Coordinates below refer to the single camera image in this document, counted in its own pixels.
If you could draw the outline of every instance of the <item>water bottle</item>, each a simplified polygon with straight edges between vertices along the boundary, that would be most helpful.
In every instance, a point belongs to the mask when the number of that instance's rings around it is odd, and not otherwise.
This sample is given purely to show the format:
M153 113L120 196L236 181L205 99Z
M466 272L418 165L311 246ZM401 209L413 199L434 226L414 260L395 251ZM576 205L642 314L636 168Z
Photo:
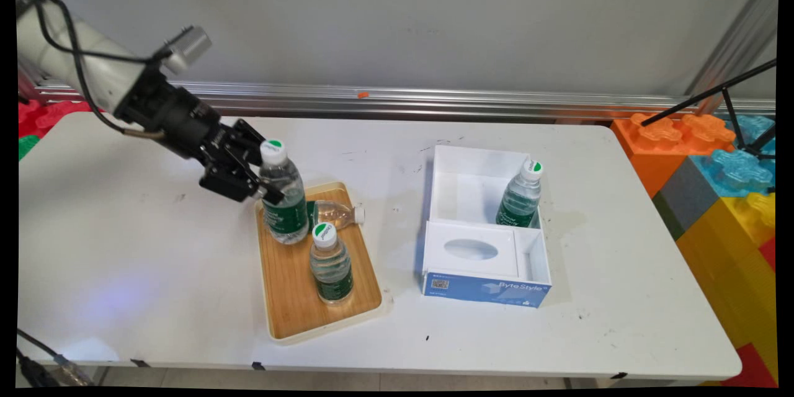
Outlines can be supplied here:
M345 242L337 238L337 228L330 223L320 223L311 230L310 266L317 285L317 294L323 303L338 304L352 291L352 268Z
M541 200L541 163L527 157L518 176L508 183L496 213L497 225L529 227Z
M259 171L261 181L274 185L284 194L278 205L262 198L264 222L276 241L287 245L297 244L306 237L309 230L303 180L295 163L287 157L287 149L281 141L264 141L260 151L262 152L262 166Z
M318 223L329 222L334 224L337 230L341 230L348 225L354 223L361 225L364 222L364 208L354 207L351 210L341 203L330 200L306 202L306 212L309 214L310 228L314 228Z

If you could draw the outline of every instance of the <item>tissue box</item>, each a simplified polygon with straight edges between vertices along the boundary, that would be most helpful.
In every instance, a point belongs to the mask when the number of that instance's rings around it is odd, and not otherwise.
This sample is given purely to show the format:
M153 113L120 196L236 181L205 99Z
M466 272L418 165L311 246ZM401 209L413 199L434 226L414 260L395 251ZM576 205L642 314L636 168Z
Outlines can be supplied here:
M540 306L552 285L540 208L529 228L494 224L504 189L527 156L435 146L425 295Z

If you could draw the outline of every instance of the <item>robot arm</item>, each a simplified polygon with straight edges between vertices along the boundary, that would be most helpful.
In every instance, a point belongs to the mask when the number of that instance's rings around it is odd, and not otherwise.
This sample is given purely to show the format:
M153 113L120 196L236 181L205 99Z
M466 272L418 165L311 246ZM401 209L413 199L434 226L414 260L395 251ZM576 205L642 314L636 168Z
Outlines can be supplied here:
M215 109L168 84L159 70L179 73L210 45L200 27L188 27L150 58L137 58L72 18L60 0L17 0L17 54L77 89L108 126L198 159L205 168L199 185L208 190L242 202L263 187L267 201L277 203L281 191L260 185L249 166L261 165L264 138L244 120L224 125ZM114 125L99 107L144 130Z

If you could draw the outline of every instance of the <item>white bottle cap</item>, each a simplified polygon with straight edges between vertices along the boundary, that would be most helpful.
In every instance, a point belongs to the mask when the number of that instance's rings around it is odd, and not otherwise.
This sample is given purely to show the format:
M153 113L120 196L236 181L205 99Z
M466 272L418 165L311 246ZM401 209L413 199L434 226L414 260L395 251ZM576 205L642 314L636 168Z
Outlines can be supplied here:
M352 219L358 225L361 225L364 222L364 208L362 207L355 207L352 209Z
M331 248L337 242L337 228L327 222L318 223L311 230L311 236L314 237L314 245L320 250Z
M524 161L524 164L521 165L521 176L525 180L529 180L530 182L534 182L539 180L539 178L543 174L543 166L538 161L533 161L530 157L527 157L527 160Z
M263 141L259 146L265 164L279 165L287 161L287 148L280 140Z

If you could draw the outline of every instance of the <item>gray foam block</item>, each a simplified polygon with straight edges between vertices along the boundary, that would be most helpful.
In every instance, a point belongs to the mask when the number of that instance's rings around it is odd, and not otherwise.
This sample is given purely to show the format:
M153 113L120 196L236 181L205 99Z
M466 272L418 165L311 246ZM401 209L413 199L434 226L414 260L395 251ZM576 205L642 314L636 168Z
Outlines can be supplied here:
M664 197L684 232L720 198L691 156L678 166L659 194Z

